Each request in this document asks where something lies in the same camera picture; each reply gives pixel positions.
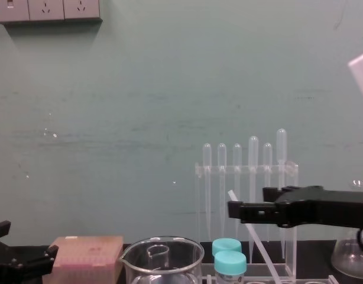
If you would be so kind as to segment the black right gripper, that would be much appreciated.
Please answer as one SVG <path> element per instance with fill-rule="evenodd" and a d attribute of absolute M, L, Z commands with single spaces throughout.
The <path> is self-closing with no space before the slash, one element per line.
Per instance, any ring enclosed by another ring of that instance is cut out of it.
<path fill-rule="evenodd" d="M 229 218 L 284 228 L 319 224 L 363 229 L 363 192 L 289 186 L 264 187 L 262 195 L 265 203 L 228 201 Z"/>

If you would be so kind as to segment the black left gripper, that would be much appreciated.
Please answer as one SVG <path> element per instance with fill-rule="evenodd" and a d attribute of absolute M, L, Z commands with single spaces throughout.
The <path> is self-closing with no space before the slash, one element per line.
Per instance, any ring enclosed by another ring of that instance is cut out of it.
<path fill-rule="evenodd" d="M 0 238 L 9 234 L 10 221 L 0 222 Z M 0 283 L 42 283 L 42 276 L 52 272 L 59 247 L 9 246 L 0 240 Z M 27 272 L 19 275 L 19 264 Z"/>

